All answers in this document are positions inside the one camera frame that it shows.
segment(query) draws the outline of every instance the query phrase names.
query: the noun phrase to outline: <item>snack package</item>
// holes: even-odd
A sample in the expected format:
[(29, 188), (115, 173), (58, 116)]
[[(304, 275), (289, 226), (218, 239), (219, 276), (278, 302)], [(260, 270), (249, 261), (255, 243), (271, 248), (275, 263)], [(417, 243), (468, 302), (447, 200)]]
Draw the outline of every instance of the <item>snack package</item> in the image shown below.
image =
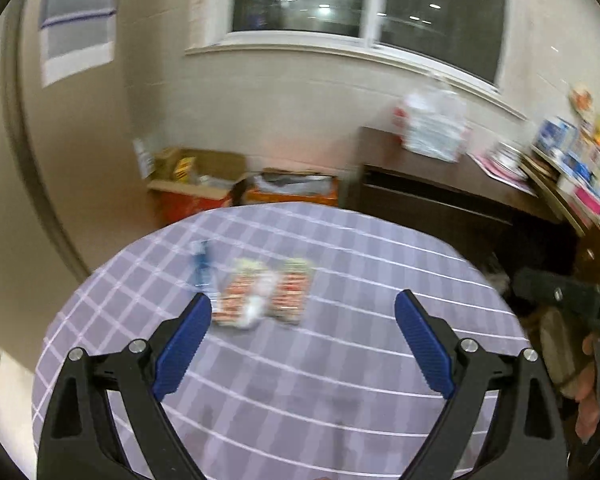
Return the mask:
[(270, 280), (267, 267), (254, 260), (235, 261), (235, 270), (220, 295), (219, 308), (211, 319), (224, 326), (247, 329), (255, 325), (264, 313), (267, 298), (262, 295), (263, 282)]
[(307, 260), (287, 260), (269, 303), (269, 315), (287, 323), (300, 323), (312, 274), (312, 266)]

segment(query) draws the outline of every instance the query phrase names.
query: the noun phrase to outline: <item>round table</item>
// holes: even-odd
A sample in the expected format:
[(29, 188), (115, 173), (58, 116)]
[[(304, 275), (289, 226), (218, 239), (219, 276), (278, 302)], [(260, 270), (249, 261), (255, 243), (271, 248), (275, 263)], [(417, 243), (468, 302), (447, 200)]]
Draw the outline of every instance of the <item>round table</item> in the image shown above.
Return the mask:
[[(212, 326), (179, 390), (163, 406), (202, 471), (217, 480), (397, 478), (443, 407), (394, 320), (398, 291), (460, 337), (509, 354), (528, 345), (516, 317), (449, 245), (355, 212), (285, 203), (215, 209), (138, 240), (82, 284), (49, 326), (36, 367), (33, 430), (67, 352), (117, 352), (176, 317), (196, 289), (189, 242), (211, 240), (224, 285), (235, 258), (275, 268), (307, 258), (314, 280), (299, 326), (264, 319), (254, 330)], [(123, 409), (114, 418), (133, 468), (150, 472)], [(460, 472), (488, 429), (487, 394)]]

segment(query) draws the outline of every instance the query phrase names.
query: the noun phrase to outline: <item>cardboard box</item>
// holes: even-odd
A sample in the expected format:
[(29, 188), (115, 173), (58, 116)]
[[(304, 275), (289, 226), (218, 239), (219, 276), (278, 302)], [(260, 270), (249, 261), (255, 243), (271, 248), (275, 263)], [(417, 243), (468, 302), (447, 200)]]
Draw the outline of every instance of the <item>cardboard box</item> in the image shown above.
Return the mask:
[[(276, 168), (265, 168), (262, 170), (262, 174), (266, 173), (288, 173), (288, 174), (296, 174), (296, 175), (322, 175), (324, 173), (319, 173), (318, 171), (286, 171), (286, 170), (277, 170)], [(244, 203), (245, 204), (260, 204), (260, 203), (272, 203), (272, 202), (312, 202), (316, 204), (330, 205), (337, 207), (338, 206), (338, 187), (339, 181), (336, 176), (330, 176), (331, 181), (331, 191), (326, 195), (286, 195), (279, 193), (268, 193), (261, 191), (255, 184), (250, 184), (249, 189), (244, 194)]]
[[(173, 170), (185, 156), (194, 158), (198, 176), (229, 181), (231, 188), (174, 182)], [(201, 211), (238, 204), (246, 188), (246, 171), (246, 158), (238, 153), (167, 148), (155, 155), (155, 171), (148, 188), (156, 192), (164, 222), (172, 224)]]

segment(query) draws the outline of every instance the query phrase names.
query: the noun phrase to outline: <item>window sill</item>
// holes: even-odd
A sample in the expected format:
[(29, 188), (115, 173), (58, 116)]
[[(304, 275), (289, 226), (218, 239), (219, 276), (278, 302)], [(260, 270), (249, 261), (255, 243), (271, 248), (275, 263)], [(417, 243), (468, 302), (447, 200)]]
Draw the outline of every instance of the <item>window sill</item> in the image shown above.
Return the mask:
[(413, 52), (384, 45), (366, 47), (361, 38), (292, 30), (231, 32), (219, 43), (204, 47), (191, 47), (185, 50), (185, 54), (193, 56), (207, 52), (236, 50), (317, 52), (378, 62), (423, 75), (434, 70), (445, 75), (450, 85), (484, 99), (520, 120), (526, 120), (525, 114), (503, 101), (500, 91), (494, 85), (450, 65)]

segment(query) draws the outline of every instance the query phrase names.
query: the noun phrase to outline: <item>human hand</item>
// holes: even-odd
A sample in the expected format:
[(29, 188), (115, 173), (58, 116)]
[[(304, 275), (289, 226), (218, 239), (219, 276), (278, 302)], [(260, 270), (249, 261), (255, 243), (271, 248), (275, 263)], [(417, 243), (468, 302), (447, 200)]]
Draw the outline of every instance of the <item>human hand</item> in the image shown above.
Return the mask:
[[(598, 336), (589, 334), (582, 342), (582, 351), (593, 355), (593, 343)], [(576, 434), (583, 441), (589, 440), (596, 432), (600, 420), (600, 406), (596, 398), (596, 364), (590, 362), (578, 376), (578, 389), (575, 396), (578, 405), (578, 420)]]

